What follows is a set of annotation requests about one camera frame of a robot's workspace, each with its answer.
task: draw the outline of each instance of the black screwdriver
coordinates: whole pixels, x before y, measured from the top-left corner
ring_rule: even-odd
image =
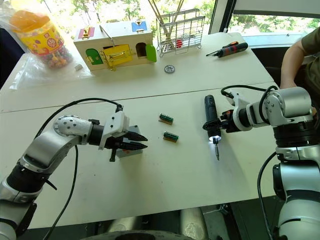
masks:
[[[219,121],[214,96],[212,95],[205,96],[204,108],[205,108],[205,116],[206,116],[207,123],[212,121],[217,121],[217,122]],[[216,125],[208,129],[207,132],[208,132],[209,140],[214,144],[216,158],[219,160],[218,142],[221,140],[220,128]]]
[[[223,47],[218,51],[207,54],[207,56],[218,56],[218,58],[222,58],[231,54],[236,54],[242,52],[248,48],[248,43],[243,42],[236,45],[231,45],[228,47]]]

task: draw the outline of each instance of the red lock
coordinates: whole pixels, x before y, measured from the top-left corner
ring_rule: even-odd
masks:
[[[182,47],[183,41],[181,39],[176,40],[176,48],[179,49]]]

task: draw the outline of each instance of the sleeve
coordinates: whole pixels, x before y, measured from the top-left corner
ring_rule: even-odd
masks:
[[[301,39],[302,47],[307,54],[316,54],[320,52],[320,27]]]

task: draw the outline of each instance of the floor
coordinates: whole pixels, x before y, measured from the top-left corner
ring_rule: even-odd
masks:
[[[282,202],[271,196],[264,199],[269,222],[277,224]],[[210,240],[268,240],[261,207],[257,199],[202,207]],[[141,229],[179,233],[179,211],[144,216]],[[56,227],[51,240],[79,240],[105,232],[111,221]],[[18,240],[41,240],[48,228],[30,229]]]

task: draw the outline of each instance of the gold latch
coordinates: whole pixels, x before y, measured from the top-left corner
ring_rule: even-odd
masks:
[[[89,38],[89,30],[90,30],[90,26],[86,26],[84,29],[83,29],[83,35],[82,35],[82,39],[87,39]]]

